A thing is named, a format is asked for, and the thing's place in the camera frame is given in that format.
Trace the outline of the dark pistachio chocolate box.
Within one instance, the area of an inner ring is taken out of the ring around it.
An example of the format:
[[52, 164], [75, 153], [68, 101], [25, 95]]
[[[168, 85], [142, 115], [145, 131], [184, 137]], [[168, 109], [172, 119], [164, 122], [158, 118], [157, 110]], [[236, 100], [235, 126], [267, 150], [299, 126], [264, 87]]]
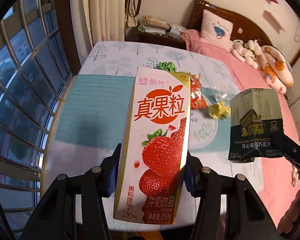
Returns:
[[273, 89], [249, 88], [230, 101], [230, 150], [233, 163], [253, 162], [255, 158], [283, 156], [273, 134], [283, 132], [278, 94]]

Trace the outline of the strawberry milk carton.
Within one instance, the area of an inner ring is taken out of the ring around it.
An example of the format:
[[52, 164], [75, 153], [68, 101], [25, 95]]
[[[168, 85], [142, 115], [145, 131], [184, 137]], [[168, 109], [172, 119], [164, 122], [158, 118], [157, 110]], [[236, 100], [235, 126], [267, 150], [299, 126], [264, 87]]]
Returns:
[[114, 219], [173, 224], [190, 129], [190, 75], [140, 67], [129, 101]]

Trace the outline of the red orange snack wrapper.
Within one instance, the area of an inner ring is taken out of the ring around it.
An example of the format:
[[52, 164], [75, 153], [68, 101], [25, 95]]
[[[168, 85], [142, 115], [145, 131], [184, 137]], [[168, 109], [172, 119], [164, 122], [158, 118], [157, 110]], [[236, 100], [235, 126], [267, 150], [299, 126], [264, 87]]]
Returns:
[[191, 102], [190, 102], [191, 109], [197, 110], [197, 109], [207, 108], [208, 104], [204, 99], [201, 91], [202, 84], [199, 81], [199, 76], [191, 75], [190, 83], [191, 83]]

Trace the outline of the pink blanket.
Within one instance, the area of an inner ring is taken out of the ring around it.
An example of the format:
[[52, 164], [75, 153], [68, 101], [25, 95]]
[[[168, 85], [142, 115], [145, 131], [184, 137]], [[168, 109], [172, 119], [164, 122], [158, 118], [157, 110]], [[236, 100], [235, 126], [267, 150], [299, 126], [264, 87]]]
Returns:
[[[240, 114], [254, 109], [266, 122], [281, 116], [285, 135], [294, 142], [299, 142], [296, 126], [285, 97], [266, 84], [261, 71], [239, 61], [232, 53], [203, 42], [196, 30], [188, 30], [181, 37], [188, 51], [224, 62], [241, 92], [251, 91], [249, 95], [236, 101], [245, 104], [239, 107]], [[295, 204], [295, 196], [300, 193], [300, 182], [293, 183], [294, 168], [284, 157], [260, 158], [259, 160], [262, 163], [263, 172], [263, 190], [259, 195], [274, 223], [278, 225], [286, 212], [291, 210], [290, 205]]]

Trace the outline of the tree print bed sheet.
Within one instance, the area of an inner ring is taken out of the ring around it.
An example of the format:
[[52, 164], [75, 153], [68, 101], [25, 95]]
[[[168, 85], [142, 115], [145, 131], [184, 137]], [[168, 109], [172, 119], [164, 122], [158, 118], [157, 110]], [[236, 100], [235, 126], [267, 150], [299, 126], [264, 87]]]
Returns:
[[[44, 191], [60, 173], [81, 175], [112, 155], [122, 141], [128, 103], [138, 67], [154, 68], [159, 62], [173, 62], [177, 71], [199, 74], [204, 95], [209, 103], [229, 103], [242, 85], [230, 68], [230, 59], [239, 61], [230, 53], [218, 59], [221, 52], [202, 54], [138, 42], [99, 42], [75, 77], [59, 120], [54, 125], [54, 139], [44, 168]], [[257, 192], [263, 190], [260, 159], [248, 164], [228, 161], [230, 144], [230, 118], [213, 120], [204, 113], [191, 113], [190, 153], [197, 156], [218, 174], [233, 177], [237, 173], [247, 176]], [[191, 197], [185, 186], [177, 220], [174, 225], [151, 226], [126, 223], [113, 219], [114, 194], [103, 199], [106, 218], [113, 231], [152, 231], [178, 228], [194, 223], [199, 199]]]

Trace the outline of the yellow gold foil wrapper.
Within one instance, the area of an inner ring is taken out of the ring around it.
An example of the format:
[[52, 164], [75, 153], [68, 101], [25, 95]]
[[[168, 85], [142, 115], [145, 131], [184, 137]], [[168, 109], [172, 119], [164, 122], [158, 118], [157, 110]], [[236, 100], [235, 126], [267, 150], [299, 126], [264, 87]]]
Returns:
[[213, 119], [226, 119], [231, 116], [231, 108], [225, 102], [220, 101], [208, 107], [208, 114]]

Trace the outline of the bear print rolled quilt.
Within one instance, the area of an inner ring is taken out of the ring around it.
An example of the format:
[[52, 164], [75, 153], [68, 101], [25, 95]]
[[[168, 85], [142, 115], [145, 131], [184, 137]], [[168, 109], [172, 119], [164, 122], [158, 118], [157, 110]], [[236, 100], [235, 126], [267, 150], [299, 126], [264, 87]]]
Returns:
[[282, 53], [272, 46], [261, 46], [256, 48], [256, 59], [266, 84], [278, 93], [286, 94], [294, 80]]

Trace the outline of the white plush bunny toy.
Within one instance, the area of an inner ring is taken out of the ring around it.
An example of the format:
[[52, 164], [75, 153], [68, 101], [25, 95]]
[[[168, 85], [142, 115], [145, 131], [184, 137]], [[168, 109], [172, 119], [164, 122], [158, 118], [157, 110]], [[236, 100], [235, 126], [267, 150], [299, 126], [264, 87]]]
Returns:
[[241, 62], [246, 62], [254, 69], [258, 68], [256, 57], [262, 54], [262, 49], [257, 40], [249, 40], [244, 43], [242, 40], [234, 40], [232, 54]]

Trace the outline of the crumpled green paper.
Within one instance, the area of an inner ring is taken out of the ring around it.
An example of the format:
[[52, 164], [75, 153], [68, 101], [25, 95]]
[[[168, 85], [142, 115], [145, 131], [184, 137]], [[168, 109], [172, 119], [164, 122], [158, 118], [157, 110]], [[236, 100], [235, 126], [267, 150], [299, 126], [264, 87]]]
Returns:
[[177, 71], [175, 64], [172, 62], [159, 62], [157, 64], [157, 69], [164, 70], [167, 72], [176, 72]]

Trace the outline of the window metal grille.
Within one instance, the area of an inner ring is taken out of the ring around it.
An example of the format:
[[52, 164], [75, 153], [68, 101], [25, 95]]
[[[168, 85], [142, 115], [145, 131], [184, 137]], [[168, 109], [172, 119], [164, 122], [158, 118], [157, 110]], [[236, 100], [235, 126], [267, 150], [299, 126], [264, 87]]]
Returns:
[[13, 228], [40, 200], [47, 140], [71, 77], [55, 0], [13, 0], [0, 17], [0, 203]]

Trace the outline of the dark wooden headboard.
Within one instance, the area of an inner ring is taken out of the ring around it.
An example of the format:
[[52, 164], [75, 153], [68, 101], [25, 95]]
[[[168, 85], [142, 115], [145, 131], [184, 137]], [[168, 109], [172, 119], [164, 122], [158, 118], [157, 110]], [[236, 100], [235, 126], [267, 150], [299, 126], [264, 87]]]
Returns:
[[243, 40], [244, 42], [247, 42], [248, 40], [257, 40], [258, 44], [261, 46], [273, 45], [268, 35], [249, 18], [231, 10], [217, 7], [205, 0], [194, 1], [191, 16], [186, 26], [187, 29], [201, 31], [203, 10], [213, 12], [221, 18], [233, 23], [234, 26], [231, 40]]

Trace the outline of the wooden nightstand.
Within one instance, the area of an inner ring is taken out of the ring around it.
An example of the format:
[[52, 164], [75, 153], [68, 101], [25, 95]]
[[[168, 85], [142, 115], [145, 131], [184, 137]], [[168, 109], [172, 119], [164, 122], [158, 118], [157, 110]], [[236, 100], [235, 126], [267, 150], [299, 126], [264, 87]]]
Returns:
[[186, 43], [182, 38], [172, 38], [168, 33], [165, 35], [154, 35], [138, 32], [138, 41], [186, 50]]

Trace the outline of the white box on nightstand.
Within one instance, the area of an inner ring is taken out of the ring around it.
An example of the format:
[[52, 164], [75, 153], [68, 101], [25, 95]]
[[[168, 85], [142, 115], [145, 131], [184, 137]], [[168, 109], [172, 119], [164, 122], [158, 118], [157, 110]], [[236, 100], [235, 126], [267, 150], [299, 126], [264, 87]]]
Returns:
[[187, 29], [181, 25], [172, 24], [168, 36], [171, 38], [179, 39]]

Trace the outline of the stack of books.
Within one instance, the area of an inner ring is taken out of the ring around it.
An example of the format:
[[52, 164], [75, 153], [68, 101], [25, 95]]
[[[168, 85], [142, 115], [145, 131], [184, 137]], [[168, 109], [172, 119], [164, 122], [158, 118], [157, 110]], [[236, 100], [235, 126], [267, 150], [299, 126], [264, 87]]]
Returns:
[[171, 29], [171, 26], [165, 20], [158, 19], [154, 16], [143, 15], [140, 19], [138, 31], [153, 35], [165, 35]]

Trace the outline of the cream curtain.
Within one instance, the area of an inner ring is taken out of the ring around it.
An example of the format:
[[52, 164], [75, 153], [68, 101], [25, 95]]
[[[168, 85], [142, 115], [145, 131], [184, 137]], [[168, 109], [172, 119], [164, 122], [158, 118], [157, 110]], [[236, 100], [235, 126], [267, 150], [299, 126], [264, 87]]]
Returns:
[[125, 40], [125, 0], [70, 0], [70, 6], [76, 42], [85, 50]]

